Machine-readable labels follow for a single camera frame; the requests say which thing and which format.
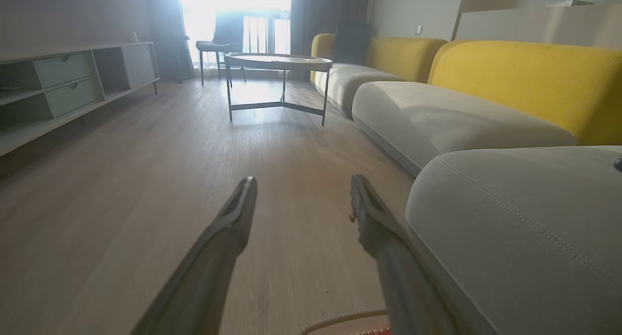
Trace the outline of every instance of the white cabinet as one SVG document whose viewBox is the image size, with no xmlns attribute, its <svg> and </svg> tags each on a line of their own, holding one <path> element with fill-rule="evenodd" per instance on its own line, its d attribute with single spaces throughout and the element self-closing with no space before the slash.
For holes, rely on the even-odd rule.
<svg viewBox="0 0 622 335">
<path fill-rule="evenodd" d="M 122 47 L 121 51 L 130 89 L 150 82 L 156 77 L 149 45 Z"/>
</svg>

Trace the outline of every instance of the chair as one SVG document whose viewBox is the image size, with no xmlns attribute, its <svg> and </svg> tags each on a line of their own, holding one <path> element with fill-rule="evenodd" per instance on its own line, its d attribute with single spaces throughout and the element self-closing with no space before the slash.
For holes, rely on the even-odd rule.
<svg viewBox="0 0 622 335">
<path fill-rule="evenodd" d="M 218 78 L 220 79 L 220 53 L 240 53 L 242 52 L 242 42 L 244 40 L 244 16 L 239 14 L 216 14 L 216 27 L 214 38 L 211 41 L 196 41 L 201 63 L 201 85 L 203 78 L 203 52 L 216 53 L 216 65 L 218 65 Z M 242 74 L 246 82 L 246 71 L 244 67 Z"/>
</svg>

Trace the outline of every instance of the gray sofa seat cushion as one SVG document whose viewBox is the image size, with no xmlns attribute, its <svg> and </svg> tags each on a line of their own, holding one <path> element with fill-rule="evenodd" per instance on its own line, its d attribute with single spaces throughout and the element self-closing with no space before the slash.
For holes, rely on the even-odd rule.
<svg viewBox="0 0 622 335">
<path fill-rule="evenodd" d="M 622 333 L 622 146 L 441 155 L 409 226 L 501 334 Z"/>
<path fill-rule="evenodd" d="M 349 116 L 356 90 L 360 85 L 372 81 L 403 81 L 403 79 L 394 74 L 362 65 L 335 63 L 330 69 L 328 79 L 328 100 Z M 326 73 L 317 71 L 313 82 L 315 89 L 324 96 Z"/>
<path fill-rule="evenodd" d="M 352 113 L 362 129 L 375 133 L 372 138 L 382 138 L 418 169 L 452 151 L 577 145 L 569 131 L 552 123 L 426 83 L 365 83 Z"/>
</svg>

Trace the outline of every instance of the wooden floor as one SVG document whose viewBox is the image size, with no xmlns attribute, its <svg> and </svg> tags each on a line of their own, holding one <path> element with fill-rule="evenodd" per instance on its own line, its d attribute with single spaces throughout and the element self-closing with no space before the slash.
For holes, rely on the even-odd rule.
<svg viewBox="0 0 622 335">
<path fill-rule="evenodd" d="M 45 136 L 35 144 L 46 150 L 0 182 L 0 334 L 130 332 L 245 176 L 259 195 L 221 334 L 295 334 L 384 306 L 348 220 L 349 180 L 367 176 L 404 222 L 406 171 L 330 105 L 325 127 L 282 107 L 234 111 L 230 123 L 218 79 L 158 89 Z M 281 91 L 235 80 L 232 95 L 276 102 Z M 323 102 L 304 82 L 289 83 L 293 100 Z"/>
</svg>

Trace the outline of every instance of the chair backrest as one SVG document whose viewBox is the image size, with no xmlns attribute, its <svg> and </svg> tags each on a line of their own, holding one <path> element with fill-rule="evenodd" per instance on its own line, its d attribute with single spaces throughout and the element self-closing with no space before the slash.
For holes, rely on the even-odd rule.
<svg viewBox="0 0 622 335">
<path fill-rule="evenodd" d="M 547 120 L 581 145 L 622 144 L 622 51 L 454 41 L 436 54 L 428 83 Z"/>
<path fill-rule="evenodd" d="M 228 43 L 242 44 L 244 40 L 244 16 L 233 13 L 217 13 L 214 39 L 219 45 Z"/>
</svg>

